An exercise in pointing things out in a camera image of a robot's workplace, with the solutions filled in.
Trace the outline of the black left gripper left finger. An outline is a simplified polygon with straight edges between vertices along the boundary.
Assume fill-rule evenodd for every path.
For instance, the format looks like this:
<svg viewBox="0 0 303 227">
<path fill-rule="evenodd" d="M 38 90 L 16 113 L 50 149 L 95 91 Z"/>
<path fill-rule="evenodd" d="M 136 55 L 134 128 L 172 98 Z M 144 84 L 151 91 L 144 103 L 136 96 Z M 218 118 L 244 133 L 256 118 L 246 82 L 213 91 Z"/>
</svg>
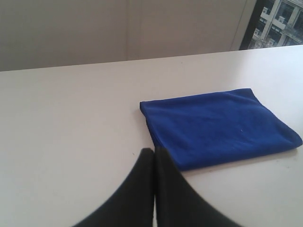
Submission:
<svg viewBox="0 0 303 227">
<path fill-rule="evenodd" d="M 77 227 L 152 227 L 154 152 L 143 148 L 119 188 Z"/>
</svg>

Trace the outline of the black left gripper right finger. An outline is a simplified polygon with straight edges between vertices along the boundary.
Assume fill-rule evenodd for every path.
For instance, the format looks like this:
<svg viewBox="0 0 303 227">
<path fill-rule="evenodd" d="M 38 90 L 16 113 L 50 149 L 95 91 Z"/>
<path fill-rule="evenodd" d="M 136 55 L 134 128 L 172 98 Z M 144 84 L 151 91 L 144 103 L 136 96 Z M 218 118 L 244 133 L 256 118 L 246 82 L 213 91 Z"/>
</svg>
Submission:
<svg viewBox="0 0 303 227">
<path fill-rule="evenodd" d="M 156 219 L 159 227 L 238 227 L 186 181 L 165 148 L 154 151 Z"/>
</svg>

